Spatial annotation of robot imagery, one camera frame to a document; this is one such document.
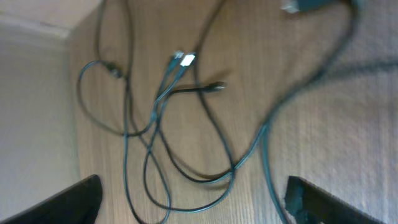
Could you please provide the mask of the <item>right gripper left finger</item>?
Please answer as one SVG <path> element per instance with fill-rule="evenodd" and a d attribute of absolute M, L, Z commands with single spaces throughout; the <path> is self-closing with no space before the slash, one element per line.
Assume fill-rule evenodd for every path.
<path fill-rule="evenodd" d="M 96 221 L 102 199 L 100 176 L 93 174 L 1 223 L 91 224 Z"/>

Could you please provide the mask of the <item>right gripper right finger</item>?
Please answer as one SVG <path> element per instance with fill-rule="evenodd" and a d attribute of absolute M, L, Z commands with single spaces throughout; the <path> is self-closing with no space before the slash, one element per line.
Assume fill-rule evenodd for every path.
<path fill-rule="evenodd" d="M 382 223 L 298 176 L 289 176 L 284 200 L 285 209 L 297 223 Z"/>

